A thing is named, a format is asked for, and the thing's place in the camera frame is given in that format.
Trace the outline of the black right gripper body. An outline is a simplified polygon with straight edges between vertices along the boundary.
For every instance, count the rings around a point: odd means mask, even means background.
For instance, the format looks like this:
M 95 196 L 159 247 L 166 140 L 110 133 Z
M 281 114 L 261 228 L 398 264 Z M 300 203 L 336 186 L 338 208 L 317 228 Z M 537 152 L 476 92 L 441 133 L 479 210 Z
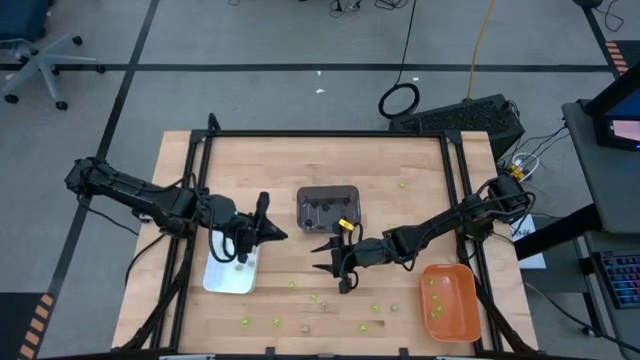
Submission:
M 356 224 L 345 221 L 333 224 L 336 247 L 331 249 L 331 265 L 334 266 L 334 278 L 339 279 L 340 294 L 347 294 L 359 284 L 357 267 L 367 268 L 373 265 L 384 265 L 396 259 L 394 243 L 395 230 L 383 233 L 381 239 L 366 238 L 353 241 Z

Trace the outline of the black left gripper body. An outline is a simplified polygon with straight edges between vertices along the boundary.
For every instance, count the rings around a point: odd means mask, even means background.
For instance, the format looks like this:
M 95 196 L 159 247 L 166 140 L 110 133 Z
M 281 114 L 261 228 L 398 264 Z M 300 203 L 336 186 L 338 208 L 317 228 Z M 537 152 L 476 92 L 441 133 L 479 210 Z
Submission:
M 219 263 L 230 263 L 234 260 L 238 260 L 241 264 L 246 264 L 249 258 L 249 254 L 259 244 L 260 233 L 266 226 L 267 216 L 266 212 L 270 204 L 270 196 L 267 192 L 261 192 L 258 196 L 256 203 L 256 210 L 254 213 L 238 213 L 235 212 L 232 216 L 232 220 L 227 225 L 224 225 L 222 232 L 222 251 L 224 257 L 217 255 L 213 239 L 209 241 L 210 254 Z M 227 230 L 231 230 L 231 236 L 229 239 L 233 244 L 233 251 L 227 250 Z

